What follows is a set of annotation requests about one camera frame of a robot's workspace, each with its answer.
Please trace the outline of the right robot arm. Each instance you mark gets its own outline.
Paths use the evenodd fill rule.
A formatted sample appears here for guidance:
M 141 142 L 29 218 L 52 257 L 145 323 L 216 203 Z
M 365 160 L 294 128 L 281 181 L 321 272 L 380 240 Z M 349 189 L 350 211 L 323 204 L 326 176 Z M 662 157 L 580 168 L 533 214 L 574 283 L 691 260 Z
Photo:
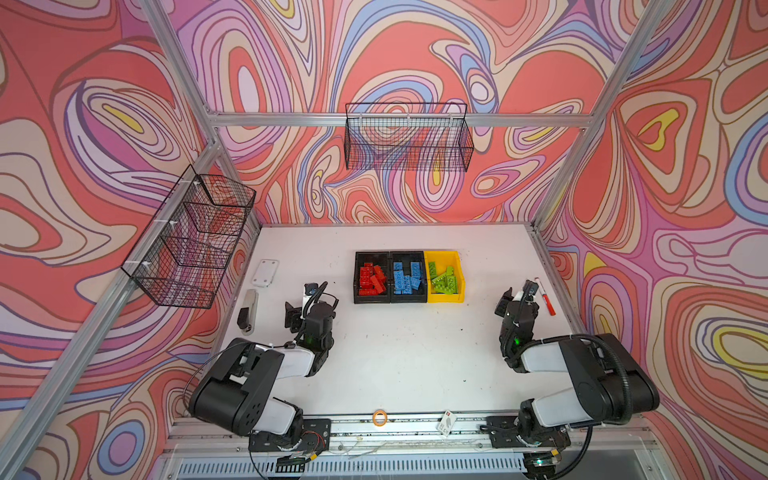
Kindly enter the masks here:
M 501 318 L 500 353 L 519 374 L 564 373 L 563 387 L 521 402 L 512 416 L 491 416 L 480 430 L 495 448 L 569 444 L 566 430 L 625 425 L 633 416 L 656 410 L 660 394 L 649 375 L 613 334 L 568 334 L 536 339 L 539 285 L 500 297 L 494 314 Z

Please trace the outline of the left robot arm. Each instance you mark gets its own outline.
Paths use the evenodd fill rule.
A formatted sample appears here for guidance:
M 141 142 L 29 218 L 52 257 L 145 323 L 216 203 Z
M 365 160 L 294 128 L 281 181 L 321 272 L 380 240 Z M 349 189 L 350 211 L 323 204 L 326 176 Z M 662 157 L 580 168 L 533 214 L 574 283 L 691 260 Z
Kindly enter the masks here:
M 294 338 L 270 346 L 236 338 L 213 358 L 191 392 L 186 408 L 203 422 L 256 442 L 255 451 L 294 450 L 311 440 L 323 448 L 317 427 L 304 426 L 303 410 L 273 396 L 276 383 L 310 378 L 327 361 L 338 299 L 326 292 L 327 282 L 304 285 L 302 304 L 285 305 L 285 327 Z

